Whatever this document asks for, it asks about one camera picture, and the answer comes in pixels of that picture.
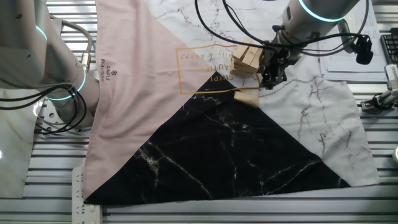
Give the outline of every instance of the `cloth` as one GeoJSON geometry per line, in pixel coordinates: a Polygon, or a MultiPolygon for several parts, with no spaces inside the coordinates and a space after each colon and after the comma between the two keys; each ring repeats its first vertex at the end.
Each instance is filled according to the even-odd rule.
{"type": "MultiPolygon", "coordinates": [[[[243,40],[221,1],[199,1],[215,32],[243,40]]],[[[288,0],[231,2],[247,29],[273,39],[288,0]]],[[[86,203],[215,200],[379,182],[345,82],[317,58],[288,81],[229,74],[236,46],[209,35],[193,1],[97,0],[101,97],[85,162],[86,203]],[[259,108],[234,101],[259,94],[259,108]]]]}

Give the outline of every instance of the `table surface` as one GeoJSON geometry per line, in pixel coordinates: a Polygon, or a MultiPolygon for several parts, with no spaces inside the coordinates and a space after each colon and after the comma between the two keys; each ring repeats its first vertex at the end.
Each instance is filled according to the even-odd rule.
{"type": "MultiPolygon", "coordinates": [[[[94,42],[97,15],[94,1],[47,1],[51,14],[88,30],[94,42]]],[[[398,27],[398,3],[374,3],[381,33],[398,27]]],[[[63,28],[62,39],[79,58],[86,38],[63,28]]],[[[91,69],[96,70],[95,51],[91,69]]],[[[386,91],[385,83],[349,82],[359,106],[361,101],[386,91]]],[[[205,203],[108,208],[104,223],[143,222],[262,222],[262,223],[398,223],[398,164],[391,156],[398,146],[398,110],[377,116],[362,113],[366,135],[381,177],[381,184],[338,190],[301,192],[270,197],[251,197],[205,203]]],[[[82,166],[88,137],[47,138],[36,136],[22,199],[0,199],[2,223],[71,223],[72,169],[82,166]]]]}

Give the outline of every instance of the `pink fabric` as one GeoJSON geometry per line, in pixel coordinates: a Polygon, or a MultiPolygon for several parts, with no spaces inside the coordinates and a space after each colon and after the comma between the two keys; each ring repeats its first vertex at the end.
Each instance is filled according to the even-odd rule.
{"type": "MultiPolygon", "coordinates": [[[[176,58],[176,49],[187,46],[152,17],[144,1],[97,0],[96,7],[101,97],[85,162],[84,198],[191,97],[180,94],[176,58]]],[[[202,60],[180,66],[190,74],[182,80],[184,89],[195,92],[208,77],[192,69],[207,66],[202,60]]]]}

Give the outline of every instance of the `cable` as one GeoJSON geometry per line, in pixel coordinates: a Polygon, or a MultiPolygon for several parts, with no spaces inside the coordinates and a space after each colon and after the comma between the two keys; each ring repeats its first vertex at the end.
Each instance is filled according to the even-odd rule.
{"type": "MultiPolygon", "coordinates": [[[[74,88],[74,90],[75,90],[75,92],[72,93],[73,96],[75,96],[75,95],[76,95],[76,92],[77,92],[77,90],[76,90],[75,88],[74,88]]],[[[63,106],[58,106],[58,108],[63,108],[64,106],[66,106],[67,104],[69,104],[69,102],[71,102],[71,101],[76,101],[75,106],[77,105],[77,108],[75,107],[75,111],[79,111],[79,106],[78,106],[78,103],[77,103],[77,97],[74,97],[74,98],[72,97],[72,100],[68,100],[67,103],[65,103],[63,106]]],[[[52,126],[64,125],[64,124],[66,124],[66,125],[68,126],[68,125],[70,125],[70,123],[72,123],[72,121],[73,121],[75,118],[72,118],[72,119],[70,120],[70,123],[66,123],[66,122],[64,122],[64,123],[52,123],[52,122],[50,122],[50,121],[46,121],[45,119],[41,118],[40,116],[37,116],[37,119],[40,119],[40,120],[42,120],[44,123],[46,123],[46,124],[48,124],[48,125],[52,125],[52,126]]]]}
{"type": "Polygon", "coordinates": [[[34,98],[36,96],[38,96],[38,98],[36,98],[34,101],[31,101],[29,103],[26,103],[24,105],[20,105],[20,106],[12,106],[12,107],[4,107],[4,106],[0,106],[0,110],[18,110],[18,109],[22,109],[25,107],[28,107],[30,105],[33,105],[34,103],[38,102],[39,100],[41,100],[43,97],[45,97],[46,95],[48,95],[49,93],[59,89],[59,88],[66,88],[64,86],[55,86],[53,88],[49,88],[48,90],[45,90],[43,92],[31,95],[31,96],[26,96],[26,97],[22,97],[22,98],[13,98],[13,99],[0,99],[0,101],[2,102],[17,102],[17,101],[22,101],[22,100],[28,100],[31,98],[34,98]]]}
{"type": "Polygon", "coordinates": [[[242,23],[241,20],[239,19],[239,17],[238,17],[238,15],[236,14],[235,10],[234,10],[231,6],[229,6],[228,4],[227,4],[227,6],[232,10],[232,12],[234,13],[234,15],[236,16],[236,18],[238,19],[239,24],[242,26],[242,28],[245,29],[244,26],[243,26],[243,23],[242,23]]]}
{"type": "MultiPolygon", "coordinates": [[[[50,15],[50,18],[51,18],[51,19],[58,19],[57,17],[55,17],[55,16],[53,16],[53,15],[50,15]]],[[[91,52],[91,48],[92,48],[92,46],[93,46],[93,38],[92,38],[92,36],[90,35],[90,33],[89,33],[86,29],[82,28],[81,26],[79,26],[79,25],[77,25],[77,24],[74,24],[74,23],[72,23],[72,22],[68,22],[68,21],[66,21],[66,20],[64,20],[64,19],[61,19],[61,21],[62,21],[62,24],[63,24],[63,25],[65,25],[65,26],[67,26],[67,27],[69,27],[69,28],[78,30],[78,31],[80,31],[81,33],[83,33],[83,34],[87,37],[88,43],[87,43],[87,48],[86,48],[85,53],[90,53],[90,52],[91,52]]]]}
{"type": "Polygon", "coordinates": [[[13,83],[1,78],[1,77],[0,77],[0,81],[4,82],[5,84],[12,86],[14,88],[21,88],[21,89],[25,89],[25,90],[37,90],[37,89],[41,89],[41,88],[49,88],[49,87],[59,86],[59,85],[73,86],[72,83],[67,83],[67,82],[54,83],[54,84],[41,84],[40,86],[19,86],[19,85],[13,84],[13,83]]]}
{"type": "Polygon", "coordinates": [[[200,22],[202,23],[202,25],[205,27],[205,29],[206,29],[209,33],[213,34],[215,37],[218,37],[218,38],[220,38],[221,40],[225,40],[225,41],[230,42],[230,43],[233,43],[233,44],[245,45],[245,46],[249,46],[249,47],[258,47],[258,48],[261,48],[261,49],[268,49],[268,50],[273,50],[273,51],[276,52],[275,49],[272,49],[272,48],[270,48],[270,47],[265,47],[265,46],[261,46],[261,45],[257,45],[257,44],[248,44],[248,43],[244,43],[244,42],[240,42],[240,41],[236,41],[236,40],[231,40],[231,39],[228,39],[228,38],[226,38],[226,37],[223,37],[223,36],[217,34],[216,32],[212,31],[212,30],[206,25],[205,21],[203,21],[201,15],[200,15],[199,7],[198,7],[198,0],[195,0],[195,9],[196,9],[198,18],[199,18],[200,22]]]}
{"type": "Polygon", "coordinates": [[[376,95],[374,95],[374,97],[372,98],[372,104],[375,108],[379,109],[379,110],[388,110],[391,109],[394,104],[390,104],[389,106],[381,106],[379,100],[377,100],[377,96],[381,96],[383,93],[378,93],[376,95]]]}
{"type": "MultiPolygon", "coordinates": [[[[366,2],[367,2],[367,6],[366,6],[366,7],[367,7],[367,10],[366,10],[366,18],[367,18],[368,8],[369,8],[369,4],[368,4],[368,3],[369,3],[369,0],[366,0],[366,2]]],[[[233,20],[233,22],[239,27],[239,29],[241,29],[246,35],[252,37],[254,40],[260,42],[260,43],[263,44],[264,46],[262,46],[262,47],[259,47],[258,45],[253,46],[253,45],[251,45],[251,44],[242,43],[242,42],[238,42],[238,41],[235,41],[235,40],[227,39],[227,38],[222,37],[222,36],[220,36],[219,34],[215,33],[215,32],[212,31],[212,30],[205,24],[205,22],[203,21],[203,19],[202,19],[202,17],[201,17],[201,14],[200,14],[200,11],[199,11],[199,8],[198,8],[198,0],[195,0],[195,9],[196,9],[196,11],[197,11],[198,18],[199,18],[200,22],[202,23],[202,25],[204,26],[204,28],[205,28],[208,32],[210,32],[211,34],[213,34],[214,36],[216,36],[216,37],[218,37],[218,38],[221,38],[222,40],[225,40],[225,41],[234,43],[234,44],[248,45],[248,46],[251,46],[251,47],[253,46],[253,47],[259,47],[259,48],[263,48],[263,49],[269,49],[269,47],[287,47],[287,48],[290,48],[290,47],[303,47],[304,45],[312,44],[312,43],[315,43],[315,42],[319,42],[319,41],[321,41],[321,40],[327,40],[327,39],[334,38],[334,37],[342,37],[342,36],[361,37],[361,36],[363,36],[363,35],[361,35],[359,32],[358,32],[357,34],[354,34],[354,33],[342,33],[342,34],[328,35],[328,36],[325,36],[325,37],[319,37],[319,38],[315,38],[315,39],[308,40],[308,41],[301,42],[301,43],[297,43],[297,44],[275,44],[275,43],[270,43],[270,42],[268,42],[268,41],[263,41],[263,40],[260,40],[260,39],[256,38],[255,36],[253,36],[253,35],[251,35],[249,32],[247,32],[247,30],[246,30],[245,28],[241,27],[241,25],[239,24],[239,22],[236,21],[236,19],[232,16],[231,12],[229,11],[229,8],[230,8],[230,7],[228,7],[228,5],[227,5],[227,3],[226,3],[226,0],[223,0],[223,3],[224,3],[224,6],[225,6],[226,11],[227,11],[227,13],[229,14],[230,18],[231,18],[231,19],[233,20]]]]}
{"type": "Polygon", "coordinates": [[[74,114],[73,114],[72,119],[71,119],[64,127],[60,128],[60,129],[58,129],[58,130],[56,130],[56,131],[49,131],[49,130],[47,130],[47,129],[44,129],[44,130],[43,130],[43,131],[45,131],[44,133],[43,133],[43,132],[35,132],[35,133],[37,133],[37,134],[55,134],[55,133],[63,133],[63,132],[72,130],[73,128],[77,127],[77,126],[84,120],[84,118],[85,118],[86,115],[87,115],[87,104],[86,104],[85,99],[81,96],[81,94],[80,94],[78,91],[76,91],[76,94],[77,94],[77,96],[81,99],[81,102],[83,103],[83,107],[84,107],[83,116],[80,118],[80,120],[79,120],[76,124],[74,124],[74,125],[73,125],[72,127],[70,127],[70,128],[65,129],[67,126],[71,125],[71,123],[73,122],[73,120],[77,117],[77,114],[78,114],[78,110],[77,110],[78,104],[77,104],[77,102],[75,101],[75,108],[76,108],[76,110],[75,110],[75,112],[74,112],[74,114]]]}
{"type": "MultiPolygon", "coordinates": [[[[365,25],[366,25],[366,21],[368,20],[368,15],[369,15],[369,4],[370,4],[369,0],[366,0],[365,16],[364,16],[364,19],[363,19],[363,21],[362,21],[362,25],[361,25],[361,27],[359,28],[358,34],[362,33],[362,30],[364,29],[364,27],[365,27],[365,25]]],[[[346,47],[344,47],[344,48],[342,48],[342,49],[339,49],[339,50],[337,50],[337,51],[335,51],[335,52],[330,52],[330,53],[327,53],[327,54],[312,54],[312,53],[304,52],[303,50],[301,50],[300,53],[302,53],[302,54],[304,54],[304,55],[312,56],[312,57],[325,57],[325,56],[331,56],[331,55],[340,53],[340,52],[342,52],[343,50],[345,50],[347,47],[348,47],[348,46],[346,46],[346,47]]]]}
{"type": "Polygon", "coordinates": [[[334,51],[336,49],[339,49],[341,46],[343,46],[345,43],[351,41],[355,39],[355,37],[352,37],[348,40],[345,40],[342,44],[340,44],[339,46],[335,47],[334,49],[330,49],[330,50],[317,50],[317,49],[304,49],[304,50],[308,50],[308,51],[316,51],[316,52],[330,52],[330,51],[334,51]]]}

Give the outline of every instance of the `wooden block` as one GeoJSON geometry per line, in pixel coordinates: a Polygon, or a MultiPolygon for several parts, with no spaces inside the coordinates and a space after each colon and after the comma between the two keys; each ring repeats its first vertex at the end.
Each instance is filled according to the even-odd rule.
{"type": "Polygon", "coordinates": [[[244,55],[242,63],[250,66],[251,62],[253,61],[254,56],[257,53],[257,50],[258,50],[257,47],[249,47],[248,52],[244,55]]]}
{"type": "Polygon", "coordinates": [[[242,65],[242,61],[235,59],[234,57],[231,58],[232,64],[235,65],[242,65]]]}
{"type": "MultiPolygon", "coordinates": [[[[243,40],[244,43],[251,44],[252,40],[250,38],[245,38],[243,40]]],[[[244,58],[246,52],[248,51],[249,47],[245,45],[238,45],[236,50],[232,53],[232,57],[235,58],[235,60],[240,60],[244,58]]]]}
{"type": "Polygon", "coordinates": [[[241,93],[240,91],[236,91],[234,99],[238,100],[242,103],[245,103],[249,106],[252,106],[254,108],[259,107],[259,95],[247,95],[247,94],[241,93]]]}
{"type": "Polygon", "coordinates": [[[257,69],[253,69],[249,66],[245,66],[240,63],[232,63],[231,70],[238,70],[238,71],[242,71],[242,72],[252,72],[252,73],[257,71],[257,69]]]}
{"type": "Polygon", "coordinates": [[[231,75],[238,75],[240,77],[252,77],[254,72],[243,72],[240,70],[231,70],[231,75]]]}
{"type": "Polygon", "coordinates": [[[260,61],[259,60],[260,60],[261,53],[262,53],[262,49],[258,49],[256,54],[255,54],[255,56],[254,56],[254,58],[253,58],[253,61],[250,64],[251,68],[256,69],[256,70],[259,69],[259,67],[260,67],[260,61]]]}

